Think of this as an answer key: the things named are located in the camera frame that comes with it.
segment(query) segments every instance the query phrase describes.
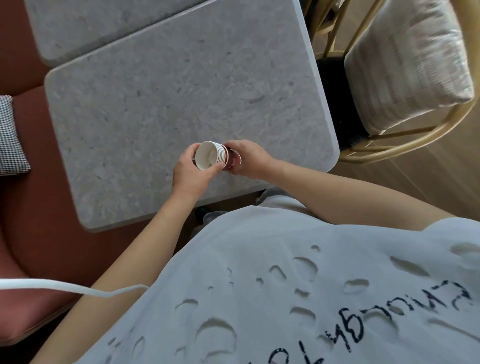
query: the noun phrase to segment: tabletop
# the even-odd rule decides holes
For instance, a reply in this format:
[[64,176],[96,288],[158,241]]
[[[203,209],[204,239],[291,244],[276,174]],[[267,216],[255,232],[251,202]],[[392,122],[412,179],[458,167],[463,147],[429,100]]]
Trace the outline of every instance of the tabletop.
[[57,66],[204,0],[24,0],[40,56]]
[[[296,0],[211,0],[66,63],[45,79],[80,222],[151,217],[195,142],[250,139],[328,171],[338,143]],[[221,173],[198,205],[265,188]]]

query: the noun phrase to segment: stack of paper cups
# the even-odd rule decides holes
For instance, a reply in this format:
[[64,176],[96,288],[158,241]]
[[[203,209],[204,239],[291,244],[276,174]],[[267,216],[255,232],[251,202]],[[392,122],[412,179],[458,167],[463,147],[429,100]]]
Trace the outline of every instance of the stack of paper cups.
[[210,141],[201,143],[195,153],[195,164],[198,169],[206,170],[218,162],[223,162],[225,164],[223,170],[228,170],[236,164],[241,164],[241,157],[223,144]]

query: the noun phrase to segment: wooden floor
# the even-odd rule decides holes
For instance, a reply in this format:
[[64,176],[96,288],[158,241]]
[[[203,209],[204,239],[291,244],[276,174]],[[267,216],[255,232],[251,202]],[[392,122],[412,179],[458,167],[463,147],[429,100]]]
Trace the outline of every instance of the wooden floor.
[[[351,2],[335,49],[345,49],[371,3]],[[325,41],[315,39],[314,51],[320,53]],[[446,112],[428,113],[397,128],[436,125]],[[456,216],[480,220],[480,104],[453,131],[424,148],[372,164],[338,163],[331,173],[390,187]]]

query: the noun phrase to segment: shirt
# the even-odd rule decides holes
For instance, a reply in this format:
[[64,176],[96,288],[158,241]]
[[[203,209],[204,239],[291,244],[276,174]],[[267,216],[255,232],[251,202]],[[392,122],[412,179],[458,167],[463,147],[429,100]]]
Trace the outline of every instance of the shirt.
[[78,363],[476,363],[479,297],[476,221],[405,231],[249,206],[173,256]]

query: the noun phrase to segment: person's right hand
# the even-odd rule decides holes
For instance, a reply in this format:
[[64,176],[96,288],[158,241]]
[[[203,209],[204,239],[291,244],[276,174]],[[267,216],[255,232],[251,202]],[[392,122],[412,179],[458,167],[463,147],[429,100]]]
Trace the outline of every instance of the person's right hand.
[[261,146],[250,140],[230,140],[223,145],[237,151],[241,156],[241,164],[228,170],[233,174],[264,180],[266,173],[276,162]]

